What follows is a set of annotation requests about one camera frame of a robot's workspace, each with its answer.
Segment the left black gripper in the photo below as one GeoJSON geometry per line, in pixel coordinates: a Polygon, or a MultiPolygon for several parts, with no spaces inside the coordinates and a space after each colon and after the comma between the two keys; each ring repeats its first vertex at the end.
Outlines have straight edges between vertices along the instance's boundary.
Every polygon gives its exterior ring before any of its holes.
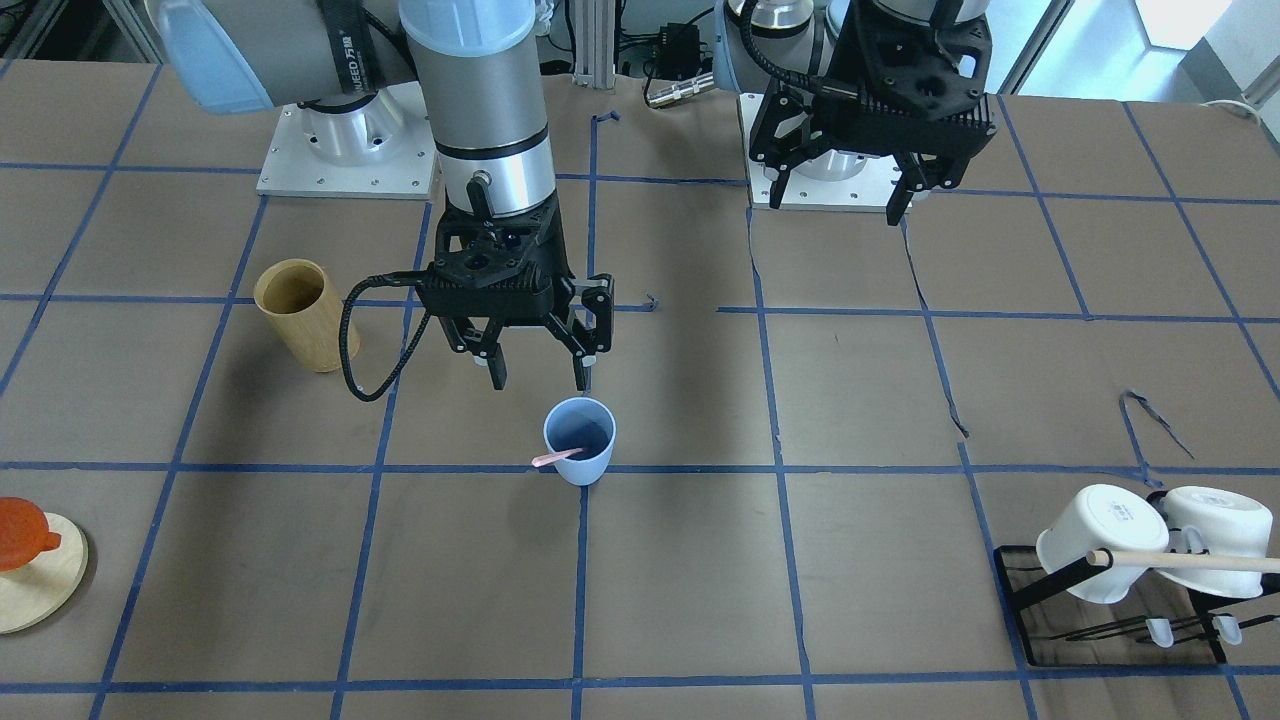
{"type": "Polygon", "coordinates": [[[984,150],[998,131],[986,94],[988,5],[829,3],[835,42],[818,77],[831,91],[809,106],[797,88],[769,85],[751,126],[749,159],[776,173],[769,208],[781,208],[794,170],[827,151],[893,156],[900,177],[886,222],[899,225],[915,193],[984,150]]]}

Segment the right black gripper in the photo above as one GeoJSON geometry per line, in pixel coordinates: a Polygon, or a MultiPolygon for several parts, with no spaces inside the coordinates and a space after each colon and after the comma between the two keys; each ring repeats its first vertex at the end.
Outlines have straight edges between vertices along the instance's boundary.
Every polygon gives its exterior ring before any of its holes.
{"type": "Polygon", "coordinates": [[[456,354],[470,354],[489,372],[493,389],[507,382],[500,332],[543,325],[570,352],[573,380],[586,391],[590,368],[612,348],[614,277],[572,278],[558,193],[529,211],[488,222],[451,200],[436,223],[433,263],[416,293],[440,316],[456,354]],[[471,318],[488,318],[483,329],[471,318]]]}

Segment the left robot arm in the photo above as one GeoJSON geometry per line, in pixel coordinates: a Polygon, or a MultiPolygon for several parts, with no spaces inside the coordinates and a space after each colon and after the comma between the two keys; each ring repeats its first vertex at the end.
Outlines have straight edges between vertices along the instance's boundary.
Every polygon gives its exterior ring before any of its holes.
{"type": "Polygon", "coordinates": [[[751,204],[882,211],[960,186],[997,135],[984,1],[721,1],[751,204]]]}

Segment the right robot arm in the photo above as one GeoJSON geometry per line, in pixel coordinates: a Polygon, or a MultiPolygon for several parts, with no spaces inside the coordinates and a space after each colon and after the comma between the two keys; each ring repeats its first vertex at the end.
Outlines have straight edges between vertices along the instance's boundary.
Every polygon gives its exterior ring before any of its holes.
{"type": "Polygon", "coordinates": [[[214,114],[294,104],[361,111],[417,82],[445,186],[431,261],[370,275],[335,332],[351,393],[349,318],[371,288],[410,287],[457,354],[507,382],[500,333],[547,329],[586,389],[613,337],[614,282],[579,278],[564,247],[531,1],[150,1],[148,17],[189,96],[214,114]]]}

